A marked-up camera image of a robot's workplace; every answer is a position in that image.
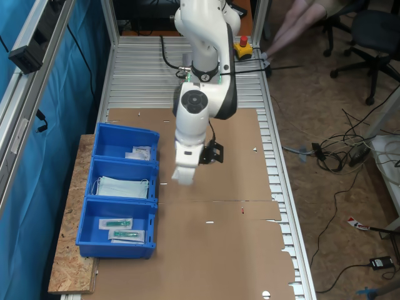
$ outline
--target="floor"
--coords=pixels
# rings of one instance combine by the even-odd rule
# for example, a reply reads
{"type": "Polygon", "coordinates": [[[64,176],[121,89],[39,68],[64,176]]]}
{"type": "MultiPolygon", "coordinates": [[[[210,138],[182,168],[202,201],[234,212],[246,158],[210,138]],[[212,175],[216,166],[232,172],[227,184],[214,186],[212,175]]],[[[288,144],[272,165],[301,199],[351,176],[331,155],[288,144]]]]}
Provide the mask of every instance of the floor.
{"type": "MultiPolygon", "coordinates": [[[[272,36],[291,3],[291,0],[273,2],[269,17],[272,36]]],[[[371,1],[370,8],[390,11],[391,5],[392,1],[376,0],[371,1]]],[[[346,16],[342,20],[347,24],[352,21],[346,16]]],[[[303,65],[298,69],[274,71],[268,81],[283,146],[296,149],[305,146],[310,150],[312,142],[323,140],[318,137],[328,138],[350,128],[341,109],[356,118],[363,118],[372,109],[364,103],[370,88],[370,78],[365,70],[344,72],[337,79],[329,77],[330,70],[361,61],[355,55],[343,56],[343,51],[349,47],[346,44],[351,39],[349,34],[334,29],[334,38],[332,56],[325,58],[322,53],[328,46],[327,37],[320,27],[312,28],[272,61],[272,67],[303,65]],[[288,119],[307,134],[297,130],[288,119]]],[[[400,64],[394,62],[392,65],[400,69],[400,64]]],[[[395,80],[380,73],[375,105],[384,101],[396,86],[395,80]]],[[[395,131],[399,128],[398,114],[386,129],[395,131]]],[[[357,133],[362,134],[366,130],[367,126],[359,126],[357,133]]],[[[343,146],[333,145],[330,150],[340,147],[343,146]]],[[[361,170],[354,187],[347,193],[337,195],[337,215],[321,237],[320,250],[311,269],[317,291],[330,288],[346,266],[367,264],[370,258],[379,256],[390,255],[394,259],[390,241],[381,240],[375,232],[354,229],[346,222],[352,216],[363,224],[384,228],[398,216],[373,158],[354,172],[339,176],[318,168],[313,157],[307,157],[306,162],[290,152],[285,152],[284,157],[309,260],[317,249],[319,233],[334,214],[334,193],[349,189],[356,173],[361,170]]],[[[342,173],[353,170],[346,166],[342,173]]],[[[318,294],[317,298],[365,299],[365,296],[355,296],[355,292],[387,284],[388,281],[381,278],[383,273],[366,267],[352,268],[341,276],[332,291],[318,294]]],[[[399,297],[400,290],[378,299],[399,297]]]]}

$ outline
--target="green syringe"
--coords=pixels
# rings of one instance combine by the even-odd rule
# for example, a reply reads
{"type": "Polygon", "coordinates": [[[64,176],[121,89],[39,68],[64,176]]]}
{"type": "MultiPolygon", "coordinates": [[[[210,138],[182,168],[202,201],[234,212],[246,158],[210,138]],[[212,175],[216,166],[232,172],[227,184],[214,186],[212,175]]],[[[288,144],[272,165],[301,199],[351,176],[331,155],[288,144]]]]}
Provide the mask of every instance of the green syringe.
{"type": "Polygon", "coordinates": [[[114,236],[124,236],[125,238],[137,238],[139,236],[139,233],[138,232],[114,231],[114,236]]]}
{"type": "Polygon", "coordinates": [[[131,225],[130,221],[119,221],[119,222],[117,221],[117,222],[107,222],[106,223],[106,226],[110,226],[110,227],[119,227],[119,226],[126,227],[129,225],[131,225]]]}

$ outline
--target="person's leg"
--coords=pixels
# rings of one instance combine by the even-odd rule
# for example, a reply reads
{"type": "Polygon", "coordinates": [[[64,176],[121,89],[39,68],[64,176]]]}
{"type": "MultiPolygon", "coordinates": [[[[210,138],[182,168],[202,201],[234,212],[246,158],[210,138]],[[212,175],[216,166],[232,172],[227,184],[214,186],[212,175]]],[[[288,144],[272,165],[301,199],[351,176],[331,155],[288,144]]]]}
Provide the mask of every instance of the person's leg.
{"type": "Polygon", "coordinates": [[[266,51],[270,58],[282,48],[295,41],[304,31],[326,15],[325,8],[320,4],[313,4],[282,36],[274,42],[266,51]]]}
{"type": "Polygon", "coordinates": [[[277,31],[272,43],[275,43],[290,27],[296,23],[302,14],[307,10],[309,4],[306,0],[294,0],[292,7],[287,11],[283,24],[277,31]]]}

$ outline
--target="blue curtain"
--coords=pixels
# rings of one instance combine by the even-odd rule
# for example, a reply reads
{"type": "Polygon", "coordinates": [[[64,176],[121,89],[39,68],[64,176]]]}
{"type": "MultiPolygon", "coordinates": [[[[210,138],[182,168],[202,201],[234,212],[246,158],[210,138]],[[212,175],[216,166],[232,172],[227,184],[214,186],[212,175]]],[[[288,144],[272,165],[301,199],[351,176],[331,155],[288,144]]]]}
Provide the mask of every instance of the blue curtain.
{"type": "MultiPolygon", "coordinates": [[[[15,26],[14,10],[5,11],[7,7],[27,9],[26,14],[16,18],[20,29],[33,0],[1,2],[5,8],[0,12],[0,19],[3,15],[12,19],[3,28],[0,24],[0,31],[9,31],[15,26]]],[[[100,0],[77,0],[69,26],[89,63],[96,89],[96,74],[104,69],[109,53],[100,0]]],[[[9,36],[4,42],[12,43],[12,40],[9,36]]],[[[5,90],[3,79],[9,80],[9,74],[1,78],[1,95],[5,90]]],[[[98,79],[99,83],[103,82],[103,78],[98,79]]],[[[74,164],[80,136],[86,132],[92,106],[89,71],[66,31],[40,105],[49,123],[48,130],[35,133],[43,125],[36,118],[0,219],[0,299],[40,298],[56,215],[65,196],[64,182],[74,164]]]]}

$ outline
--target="small paper scrap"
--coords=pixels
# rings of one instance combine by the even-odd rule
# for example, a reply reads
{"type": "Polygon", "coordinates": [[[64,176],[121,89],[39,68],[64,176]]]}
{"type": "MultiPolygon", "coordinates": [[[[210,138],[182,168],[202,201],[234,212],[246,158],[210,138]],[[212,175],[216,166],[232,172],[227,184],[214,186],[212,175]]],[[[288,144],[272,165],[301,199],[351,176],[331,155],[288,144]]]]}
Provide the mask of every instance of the small paper scrap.
{"type": "Polygon", "coordinates": [[[347,220],[347,223],[349,223],[352,227],[357,228],[359,230],[369,230],[369,226],[364,226],[360,222],[357,222],[354,220],[352,217],[347,220]]]}

